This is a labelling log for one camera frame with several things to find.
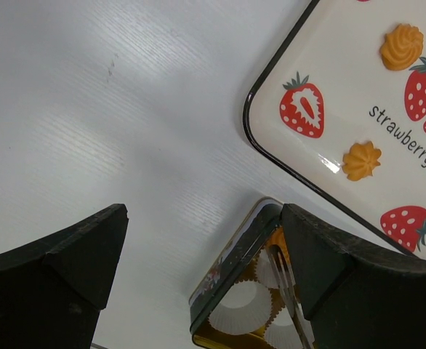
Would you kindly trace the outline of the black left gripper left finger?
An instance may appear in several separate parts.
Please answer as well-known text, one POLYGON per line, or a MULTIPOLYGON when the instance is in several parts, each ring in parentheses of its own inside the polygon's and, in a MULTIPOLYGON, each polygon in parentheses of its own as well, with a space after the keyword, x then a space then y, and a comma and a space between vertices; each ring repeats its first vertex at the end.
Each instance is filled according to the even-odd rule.
POLYGON ((0 254, 0 348, 90 348, 128 226, 112 204, 0 254))

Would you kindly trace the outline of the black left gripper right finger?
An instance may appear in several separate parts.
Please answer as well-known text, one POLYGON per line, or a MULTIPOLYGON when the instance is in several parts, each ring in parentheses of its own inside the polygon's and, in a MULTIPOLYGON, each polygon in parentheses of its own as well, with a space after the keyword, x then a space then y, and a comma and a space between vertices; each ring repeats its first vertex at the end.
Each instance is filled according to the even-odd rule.
POLYGON ((426 348, 426 260, 281 211, 304 317, 319 348, 426 348))

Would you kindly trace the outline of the steel tongs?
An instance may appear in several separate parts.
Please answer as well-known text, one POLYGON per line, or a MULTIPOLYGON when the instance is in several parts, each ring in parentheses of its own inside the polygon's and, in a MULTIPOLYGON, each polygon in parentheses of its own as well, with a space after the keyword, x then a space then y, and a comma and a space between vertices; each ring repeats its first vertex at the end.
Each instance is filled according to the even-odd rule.
POLYGON ((309 337, 305 333, 305 328, 301 322, 303 316, 297 304, 297 298, 295 296, 292 283, 292 275, 289 271, 284 254, 278 245, 271 245, 268 247, 267 254, 270 260, 271 268, 273 269, 274 276, 278 283, 281 298, 286 304, 286 308, 292 323, 299 335, 300 342, 305 349, 314 348, 313 343, 309 341, 309 337))

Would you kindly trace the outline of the orange cookie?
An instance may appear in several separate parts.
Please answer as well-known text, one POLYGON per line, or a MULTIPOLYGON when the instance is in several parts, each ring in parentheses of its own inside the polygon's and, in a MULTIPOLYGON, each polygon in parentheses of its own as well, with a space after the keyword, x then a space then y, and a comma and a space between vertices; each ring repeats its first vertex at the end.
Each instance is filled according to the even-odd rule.
POLYGON ((380 165, 381 155, 382 151, 375 148, 372 141, 354 143, 342 158, 342 171, 353 182, 371 177, 374 169, 380 165))
POLYGON ((416 26, 399 24, 385 34, 379 49, 382 62, 390 71, 402 71, 417 61, 423 51, 424 35, 416 26))
POLYGON ((286 245, 286 240, 285 240, 285 236, 284 236, 284 230, 282 227, 279 227, 277 229, 275 229, 275 231, 272 233, 272 235, 270 236, 270 238, 268 239, 267 243, 266 243, 266 247, 271 247, 271 246, 278 246, 283 255, 284 258, 286 260, 286 263, 288 265, 291 264, 291 260, 289 257, 289 251, 287 249, 287 245, 286 245))

